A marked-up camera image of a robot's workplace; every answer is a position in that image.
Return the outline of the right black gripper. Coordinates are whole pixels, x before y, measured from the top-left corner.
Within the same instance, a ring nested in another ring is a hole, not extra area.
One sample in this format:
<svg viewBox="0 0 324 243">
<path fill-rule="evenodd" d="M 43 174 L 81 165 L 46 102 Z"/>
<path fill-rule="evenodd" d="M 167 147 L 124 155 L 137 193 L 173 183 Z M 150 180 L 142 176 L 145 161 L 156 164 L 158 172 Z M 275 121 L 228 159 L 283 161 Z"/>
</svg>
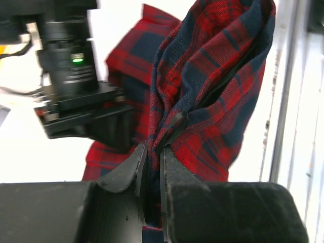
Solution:
<svg viewBox="0 0 324 243">
<path fill-rule="evenodd" d="M 1 1 L 1 44 L 21 43 L 27 24 L 36 24 L 38 63 L 51 83 L 38 90 L 35 113 L 48 137 L 88 137 L 127 153 L 133 109 L 122 89 L 97 79 L 88 23 L 96 8 L 96 1 Z"/>
</svg>

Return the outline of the red plaid pleated skirt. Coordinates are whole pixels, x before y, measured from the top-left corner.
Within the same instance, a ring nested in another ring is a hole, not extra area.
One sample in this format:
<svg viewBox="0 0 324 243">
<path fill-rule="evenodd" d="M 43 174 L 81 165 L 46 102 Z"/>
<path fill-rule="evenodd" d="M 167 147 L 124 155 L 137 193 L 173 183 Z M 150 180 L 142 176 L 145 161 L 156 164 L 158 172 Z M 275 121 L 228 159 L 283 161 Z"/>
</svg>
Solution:
<svg viewBox="0 0 324 243">
<path fill-rule="evenodd" d="M 106 59 L 134 107 L 131 147 L 95 141 L 83 180 L 96 180 L 145 142 L 147 220 L 113 242 L 163 242 L 159 148 L 204 181 L 226 182 L 255 109 L 275 26 L 273 1 L 196 1 L 183 20 L 150 5 Z"/>
</svg>

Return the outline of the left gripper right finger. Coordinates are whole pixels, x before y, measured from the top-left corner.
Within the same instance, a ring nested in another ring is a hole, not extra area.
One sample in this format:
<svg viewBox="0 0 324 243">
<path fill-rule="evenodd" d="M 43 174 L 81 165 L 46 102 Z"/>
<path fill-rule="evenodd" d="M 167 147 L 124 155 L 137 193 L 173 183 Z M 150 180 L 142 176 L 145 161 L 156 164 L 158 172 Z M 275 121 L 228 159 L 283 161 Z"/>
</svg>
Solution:
<svg viewBox="0 0 324 243">
<path fill-rule="evenodd" d="M 204 182 L 171 149 L 160 154 L 166 242 L 308 242 L 291 194 L 269 182 Z"/>
</svg>

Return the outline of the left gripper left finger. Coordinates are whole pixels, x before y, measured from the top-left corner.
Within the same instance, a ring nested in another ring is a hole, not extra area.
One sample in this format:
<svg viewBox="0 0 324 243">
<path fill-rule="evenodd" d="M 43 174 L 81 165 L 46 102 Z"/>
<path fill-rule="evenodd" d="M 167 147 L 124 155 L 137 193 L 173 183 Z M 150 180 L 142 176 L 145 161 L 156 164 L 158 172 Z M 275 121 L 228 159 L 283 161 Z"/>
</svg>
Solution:
<svg viewBox="0 0 324 243">
<path fill-rule="evenodd" d="M 1 242 L 140 242 L 146 155 L 97 181 L 1 184 Z"/>
</svg>

